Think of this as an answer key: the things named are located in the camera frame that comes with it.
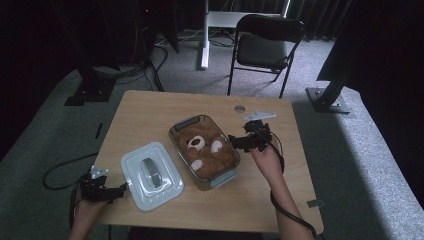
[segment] food container with brown contents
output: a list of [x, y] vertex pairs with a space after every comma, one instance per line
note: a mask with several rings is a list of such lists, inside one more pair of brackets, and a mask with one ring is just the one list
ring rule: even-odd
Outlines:
[[[197, 136], [204, 140], [199, 150], [190, 147]], [[169, 137], [200, 190], [218, 188], [237, 176], [240, 155], [209, 116], [198, 115], [176, 123], [169, 130]], [[196, 160], [202, 161], [199, 169], [192, 165]]]

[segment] chair backrest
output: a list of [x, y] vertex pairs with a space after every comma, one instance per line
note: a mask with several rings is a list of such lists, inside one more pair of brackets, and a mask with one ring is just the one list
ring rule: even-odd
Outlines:
[[269, 40], [299, 43], [305, 35], [305, 26], [296, 19], [248, 14], [237, 23], [237, 31]]

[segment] person's arm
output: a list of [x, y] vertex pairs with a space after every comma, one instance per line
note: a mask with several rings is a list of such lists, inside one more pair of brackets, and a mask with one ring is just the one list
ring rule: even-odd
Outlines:
[[106, 204], [106, 201], [92, 203], [87, 200], [81, 200], [75, 209], [74, 223], [69, 240], [87, 239], [91, 228]]
[[[272, 143], [278, 148], [275, 137], [273, 137]], [[271, 146], [267, 146], [262, 152], [258, 149], [250, 149], [250, 153], [255, 159], [259, 170], [268, 181], [272, 194], [278, 205], [289, 213], [302, 219], [296, 203], [290, 194], [290, 190], [287, 187], [286, 181], [284, 180], [280, 159], [274, 149]], [[305, 226], [286, 217], [278, 210], [276, 210], [276, 215], [281, 239], [314, 239], [311, 231]]]

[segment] chair seat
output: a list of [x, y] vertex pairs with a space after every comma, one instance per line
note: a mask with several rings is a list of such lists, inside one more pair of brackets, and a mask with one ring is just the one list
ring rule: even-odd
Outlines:
[[284, 69], [287, 67], [286, 44], [256, 35], [242, 35], [238, 46], [237, 62], [253, 67], [267, 66], [270, 69]]

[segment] white desk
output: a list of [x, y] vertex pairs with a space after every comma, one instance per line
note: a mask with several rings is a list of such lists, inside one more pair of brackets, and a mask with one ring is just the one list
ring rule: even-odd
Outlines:
[[[209, 27], [225, 27], [225, 28], [235, 28], [237, 22], [244, 15], [252, 14], [245, 12], [218, 12], [218, 11], [209, 11], [209, 0], [205, 0], [205, 26], [204, 26], [204, 40], [203, 40], [203, 53], [202, 53], [202, 68], [207, 69], [209, 63]], [[268, 16], [283, 16], [284, 14], [263, 14]]]

